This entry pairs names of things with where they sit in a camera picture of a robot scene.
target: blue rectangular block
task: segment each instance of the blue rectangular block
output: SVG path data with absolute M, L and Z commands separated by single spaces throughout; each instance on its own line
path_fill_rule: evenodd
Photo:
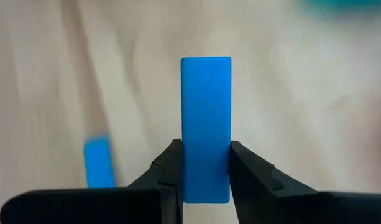
M 109 136 L 96 136 L 85 141 L 84 160 L 86 183 L 89 188 L 115 187 L 110 156 Z
M 231 58 L 181 60 L 186 203 L 229 202 Z

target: blue plastic piece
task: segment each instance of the blue plastic piece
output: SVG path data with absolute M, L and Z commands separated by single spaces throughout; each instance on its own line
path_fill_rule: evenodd
M 186 203 L 228 203 L 231 58 L 181 60 Z
M 84 158 L 86 183 L 89 188 L 116 187 L 107 135 L 87 139 Z

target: blue block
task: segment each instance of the blue block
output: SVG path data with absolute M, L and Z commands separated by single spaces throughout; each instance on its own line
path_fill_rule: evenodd
M 231 58 L 181 60 L 186 203 L 229 202 Z
M 116 187 L 108 136 L 87 139 L 84 145 L 84 160 L 86 183 L 89 188 Z

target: white cloth background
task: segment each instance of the white cloth background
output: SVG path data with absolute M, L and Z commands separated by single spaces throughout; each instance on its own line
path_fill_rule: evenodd
M 381 192 L 381 12 L 296 0 L 0 0 L 0 206 L 85 187 L 107 131 L 119 185 L 180 138 L 180 59 L 232 57 L 232 138 L 317 189 Z M 185 223 L 236 223 L 187 205 Z

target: blue rubber eraser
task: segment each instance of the blue rubber eraser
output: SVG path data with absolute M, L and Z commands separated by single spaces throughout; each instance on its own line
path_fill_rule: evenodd
M 107 135 L 95 136 L 85 141 L 84 160 L 89 188 L 116 187 Z
M 181 60 L 186 203 L 228 203 L 231 58 Z

